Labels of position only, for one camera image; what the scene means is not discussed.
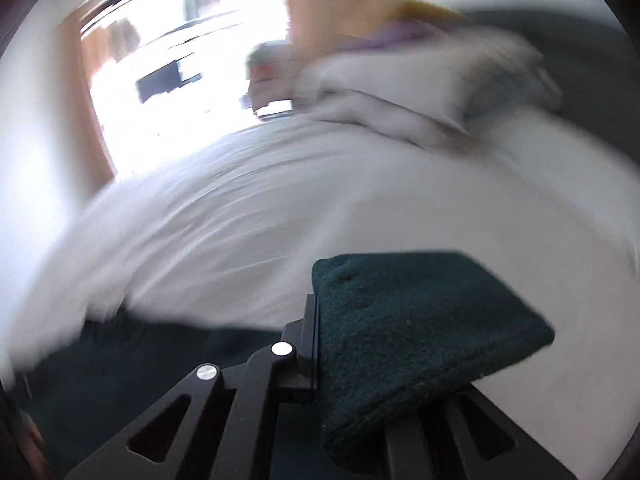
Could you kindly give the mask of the folded grey white duvet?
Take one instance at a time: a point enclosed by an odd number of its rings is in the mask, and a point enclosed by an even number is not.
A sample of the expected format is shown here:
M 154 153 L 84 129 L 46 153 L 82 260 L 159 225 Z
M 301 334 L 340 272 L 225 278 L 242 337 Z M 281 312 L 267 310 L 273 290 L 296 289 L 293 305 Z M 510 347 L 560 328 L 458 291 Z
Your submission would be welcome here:
M 474 26 L 322 58 L 300 75 L 295 102 L 311 118 L 427 148 L 515 107 L 558 110 L 562 92 L 523 36 Z

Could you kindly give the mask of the beige left curtain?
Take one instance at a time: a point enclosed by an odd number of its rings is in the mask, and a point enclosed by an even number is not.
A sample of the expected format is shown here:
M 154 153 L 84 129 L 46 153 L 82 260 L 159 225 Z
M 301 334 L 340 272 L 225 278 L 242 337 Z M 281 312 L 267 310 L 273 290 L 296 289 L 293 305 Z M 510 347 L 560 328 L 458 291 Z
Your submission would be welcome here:
M 78 137 L 82 160 L 88 165 L 92 180 L 102 188 L 114 179 L 115 170 L 91 99 L 77 12 L 67 15 L 58 25 L 58 39 L 68 114 Z

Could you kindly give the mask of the purple pillow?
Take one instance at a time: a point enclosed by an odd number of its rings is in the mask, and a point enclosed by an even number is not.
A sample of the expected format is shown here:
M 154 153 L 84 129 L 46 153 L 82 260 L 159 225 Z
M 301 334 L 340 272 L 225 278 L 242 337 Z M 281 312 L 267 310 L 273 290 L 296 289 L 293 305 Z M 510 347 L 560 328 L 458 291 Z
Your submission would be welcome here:
M 442 28 L 424 21 L 390 21 L 368 36 L 349 39 L 342 49 L 344 51 L 382 50 L 432 38 L 443 32 Z

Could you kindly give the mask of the dark green fleece cloth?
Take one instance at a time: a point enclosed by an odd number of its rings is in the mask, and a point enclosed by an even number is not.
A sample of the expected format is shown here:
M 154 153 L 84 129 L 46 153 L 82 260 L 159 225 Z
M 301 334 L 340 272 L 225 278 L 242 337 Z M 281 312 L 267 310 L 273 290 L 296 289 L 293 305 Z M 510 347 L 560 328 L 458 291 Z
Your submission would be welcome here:
M 455 252 L 342 255 L 312 268 L 320 309 L 320 400 L 285 408 L 272 474 L 350 479 L 382 469 L 382 429 L 401 413 L 528 358 L 552 327 Z M 194 367 L 232 366 L 273 330 L 145 321 L 126 308 L 16 375 L 17 404 L 67 472 Z

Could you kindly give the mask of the beige puffy jacket pile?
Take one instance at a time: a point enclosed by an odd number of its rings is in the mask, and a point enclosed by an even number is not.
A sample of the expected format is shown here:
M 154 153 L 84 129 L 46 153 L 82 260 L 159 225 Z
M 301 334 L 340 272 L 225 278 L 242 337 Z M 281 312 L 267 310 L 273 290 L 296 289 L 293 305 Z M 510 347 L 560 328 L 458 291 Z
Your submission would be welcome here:
M 295 85 L 303 65 L 288 41 L 267 41 L 250 52 L 246 60 L 247 97 L 253 114 L 266 118 L 295 113 Z

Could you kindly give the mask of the white bed sheet mattress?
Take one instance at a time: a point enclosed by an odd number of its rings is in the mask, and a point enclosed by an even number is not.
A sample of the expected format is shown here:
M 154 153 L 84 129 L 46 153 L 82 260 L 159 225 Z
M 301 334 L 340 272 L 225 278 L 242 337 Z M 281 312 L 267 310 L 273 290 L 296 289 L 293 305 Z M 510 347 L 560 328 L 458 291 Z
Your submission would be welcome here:
M 460 250 L 553 324 L 553 346 L 480 390 L 577 477 L 600 479 L 639 421 L 639 175 L 534 110 L 460 151 L 303 117 L 226 136 L 104 188 L 6 337 L 14 365 L 122 301 L 147 318 L 278 328 L 319 259 Z

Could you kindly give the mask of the yellow pillow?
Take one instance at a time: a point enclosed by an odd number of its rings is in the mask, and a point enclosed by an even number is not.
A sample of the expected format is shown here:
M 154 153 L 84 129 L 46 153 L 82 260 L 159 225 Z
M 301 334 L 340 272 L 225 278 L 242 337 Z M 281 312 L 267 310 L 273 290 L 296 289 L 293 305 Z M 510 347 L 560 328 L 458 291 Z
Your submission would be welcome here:
M 425 0 L 397 0 L 397 2 L 400 15 L 408 20 L 430 23 L 466 20 L 466 16 L 461 12 Z

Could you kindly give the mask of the black framed window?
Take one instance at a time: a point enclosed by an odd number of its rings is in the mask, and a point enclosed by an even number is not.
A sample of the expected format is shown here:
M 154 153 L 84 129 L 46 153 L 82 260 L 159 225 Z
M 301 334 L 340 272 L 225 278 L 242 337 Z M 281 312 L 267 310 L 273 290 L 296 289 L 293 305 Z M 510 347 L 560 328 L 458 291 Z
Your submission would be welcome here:
M 107 0 L 80 21 L 91 110 L 121 178 L 259 124 L 248 59 L 288 39 L 286 0 Z

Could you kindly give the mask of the dark green headboard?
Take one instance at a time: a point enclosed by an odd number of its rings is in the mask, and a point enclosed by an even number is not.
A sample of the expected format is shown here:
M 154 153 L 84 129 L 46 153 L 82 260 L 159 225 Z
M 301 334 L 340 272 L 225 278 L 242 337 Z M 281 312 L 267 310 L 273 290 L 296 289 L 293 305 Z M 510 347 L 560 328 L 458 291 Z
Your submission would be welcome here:
M 563 92 L 561 116 L 639 160 L 639 51 L 621 30 L 540 9 L 478 10 L 474 22 L 518 32 Z

